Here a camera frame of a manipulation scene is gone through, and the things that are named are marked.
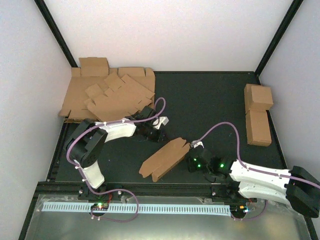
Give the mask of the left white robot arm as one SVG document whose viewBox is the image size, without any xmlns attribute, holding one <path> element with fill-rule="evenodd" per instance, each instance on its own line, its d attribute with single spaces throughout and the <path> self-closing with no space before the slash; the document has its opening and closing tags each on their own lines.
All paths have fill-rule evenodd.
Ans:
<svg viewBox="0 0 320 240">
<path fill-rule="evenodd" d="M 103 199 L 108 188 L 98 157 L 107 142 L 141 135 L 151 142 L 161 142 L 166 136 L 163 130 L 169 122 L 166 116 L 160 116 L 153 108 L 146 106 L 133 115 L 120 120 L 98 122 L 86 118 L 83 120 L 64 145 L 66 159 L 83 174 L 83 181 L 90 186 L 89 193 L 97 200 Z"/>
</svg>

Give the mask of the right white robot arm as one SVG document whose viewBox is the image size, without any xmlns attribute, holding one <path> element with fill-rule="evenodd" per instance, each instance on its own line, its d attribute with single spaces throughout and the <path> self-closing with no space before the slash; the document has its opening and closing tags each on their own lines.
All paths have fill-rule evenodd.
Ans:
<svg viewBox="0 0 320 240">
<path fill-rule="evenodd" d="M 274 169 L 238 159 L 214 156 L 198 146 L 187 153 L 188 171 L 209 174 L 223 185 L 223 196 L 234 202 L 263 199 L 291 207 L 297 213 L 318 218 L 320 214 L 320 182 L 300 166 Z"/>
</svg>

